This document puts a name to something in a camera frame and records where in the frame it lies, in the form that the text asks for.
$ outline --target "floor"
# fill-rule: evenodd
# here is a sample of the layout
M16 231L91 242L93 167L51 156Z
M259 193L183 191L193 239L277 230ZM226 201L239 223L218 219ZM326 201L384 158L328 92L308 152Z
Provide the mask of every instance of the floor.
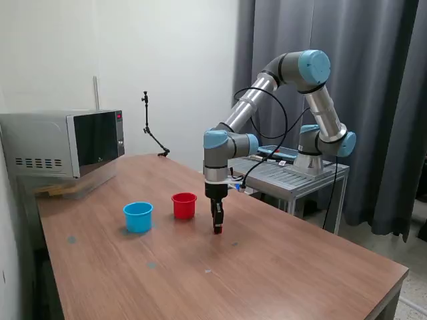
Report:
M318 213L309 216L307 221L320 225L323 218L324 213ZM343 219L339 232L339 236L407 266L410 272L403 284L401 296L425 309L427 309L427 242L418 239L416 234L426 219L427 203L416 201L407 243L403 242L402 236L373 235L367 223L350 227ZM427 317L399 302L395 320L427 320Z

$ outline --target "light blue joint cap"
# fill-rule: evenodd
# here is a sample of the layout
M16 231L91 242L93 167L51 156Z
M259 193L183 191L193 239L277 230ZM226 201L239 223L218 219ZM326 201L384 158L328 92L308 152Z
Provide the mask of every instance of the light blue joint cap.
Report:
M304 132L308 132L308 131L314 131L314 130L318 130L318 129L319 129L318 125L302 125L300 133L304 133Z
M319 85L328 80L331 63L323 51L305 50L298 58L298 69L308 84Z
M228 134L225 130L209 130L203 136L203 147L205 149L217 148L227 143Z
M356 134L352 131L347 132L344 140L341 143L341 147L338 149L338 157L348 157L356 145Z
M260 143L258 142L258 138L255 135L247 134L249 139L249 154L254 155L258 152L258 148L260 147Z

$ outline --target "table leg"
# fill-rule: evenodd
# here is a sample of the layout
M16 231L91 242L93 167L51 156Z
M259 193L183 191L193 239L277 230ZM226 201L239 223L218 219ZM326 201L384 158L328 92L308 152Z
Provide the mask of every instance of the table leg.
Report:
M288 210L286 210L290 215L295 215L295 209L296 209L296 199L290 199L288 201Z
M387 304L384 310L381 311L381 313L377 316L376 320L393 320L394 319L394 314L396 313L396 308L399 302L399 295L400 295L400 290L393 297L393 299L390 300L390 302Z
M279 199L278 208L282 211L286 211L286 201L283 199Z
M325 230L338 234L340 227L342 203L346 192L347 177L335 182L334 194L332 195L331 206L326 217Z
M304 216L304 205L306 203L306 198L302 197L299 198L298 200L296 200L296 204L295 204L295 217L298 217L300 219L303 218Z

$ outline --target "black cable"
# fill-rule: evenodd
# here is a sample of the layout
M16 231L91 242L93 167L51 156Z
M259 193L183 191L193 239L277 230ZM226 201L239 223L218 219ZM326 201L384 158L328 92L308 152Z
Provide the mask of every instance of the black cable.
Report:
M279 104L279 106L282 108L282 111L283 111L283 114L284 114L284 116L285 116L285 120L286 120L286 122L288 121L288 115L286 114L286 110L285 110L285 107L282 105L282 103L279 101L279 99L278 98L276 98L276 96L275 95L273 95L273 94L271 94L270 92L268 92L268 91L266 91L266 90L264 90L264 89L261 89L261 88L256 88L256 87L247 87L247 88L243 88L243 89L240 89L239 91L236 91L236 93L234 93L234 99L235 100L239 100L239 99L237 99L236 98L236 95L238 95L239 93L241 93L242 91L247 91L247 90L250 90L250 89L254 89L254 90L258 90L258 91L262 91L262 92L264 92L264 93L267 93L270 97L272 97L274 100L276 100L276 102ZM263 135L258 129L257 129L257 127L255 126L255 123L254 123L254 120L252 119L252 117L251 117L251 122L252 122L252 125L254 126L254 129L255 129L255 131L261 136L261 137L264 137L264 138L266 138L266 139L277 139L277 138L280 138L280 137L282 137L283 135L286 135L286 131L285 132L283 132L281 135L278 135L277 137L267 137L267 136L265 136L265 135Z
M325 219L323 221L323 227L322 227L323 230L325 229L325 226L326 226L326 218L328 218L328 213L329 213L329 209L331 207L332 197L334 196L336 175L338 173L338 157L335 157L335 164L336 164L335 165L335 177L334 177L334 182L332 183L332 191L331 191L331 196L329 198L328 208L326 209Z
M291 131L291 130L296 126L296 124L298 123L298 121L302 118L302 116L304 115L304 113L305 113L307 110L310 110L310 108L305 108L305 109L301 112L300 116L299 116L298 118L296 118L296 120L295 120L294 124L293 124L293 125L291 125L291 127L289 128L288 132L289 132L289 131Z
M252 170L254 170L258 165L260 165L261 163L263 163L263 162L265 162L265 161L267 161L268 159L271 159L272 157L273 157L273 155L274 155L274 153L280 148L280 146L283 144L283 142L285 141L285 138L286 138L286 135L288 134L288 114L286 113L286 110L285 110L285 107L282 105L282 103L279 101L279 99L278 98L276 98L276 96L275 95L273 95L273 94L271 94L270 92L268 92L268 91L266 91L266 90L264 90L264 89L260 89L260 88L256 88L256 87L248 87L248 88L243 88L243 89L240 89L239 91L237 91L235 94L234 94L234 97L238 94L238 93L240 93L240 92L242 92L242 91L244 91L244 90L250 90L250 89L254 89L254 90L259 90L259 91L262 91L262 92L264 92L264 93L266 93L267 95L269 95L270 97L272 97L274 100L276 100L277 101L277 103L279 104L279 106L282 108L282 111L283 111L283 113L284 113L284 116L285 116L285 132L284 132L284 134L282 135L283 136L283 138L282 138L282 140L280 141L280 143L277 145L277 147L267 156L267 157L264 157L260 162L258 162L258 163L256 163L255 165L253 165L252 166L252 168L250 168L249 170L248 170L248 172L245 174L245 176L244 176L244 178L243 178L243 181L242 181L242 186L241 186L241 188L242 189L245 189L246 188L246 179L248 178L248 175L251 173L251 171Z
M234 177L233 176L233 172L234 172L233 167L230 167L230 175L232 176L232 178L234 179L234 181L241 181L243 179L243 175L239 175L237 177Z

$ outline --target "metal stand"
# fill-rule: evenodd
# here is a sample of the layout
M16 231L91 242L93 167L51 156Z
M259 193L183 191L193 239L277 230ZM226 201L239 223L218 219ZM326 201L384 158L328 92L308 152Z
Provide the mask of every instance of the metal stand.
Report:
M290 173L287 167L280 167L277 163L262 163L249 174L246 185L281 199L279 208L283 210L284 202L282 201L287 201L288 208L286 211L302 218L304 212L304 199L302 198L334 182L335 166L331 165L329 168L329 164L329 162L324 161L327 170L320 179L310 179L296 173ZM245 175L252 165L254 165L254 161L245 158L229 161L229 166L233 167L235 175ZM335 234L338 233L340 226L348 171L348 166L338 165L334 194L326 219L325 230Z
M169 152L171 152L168 148L165 148L160 141L158 141L153 133L151 133L151 131L149 130L148 127L148 94L147 91L144 91L144 98L141 98L142 102L145 103L145 128L144 128L144 133L148 133L148 135L153 138L153 140L159 145L159 147L161 147L163 149L163 152L158 153L158 156L163 156L163 157L167 157L167 155L169 154Z

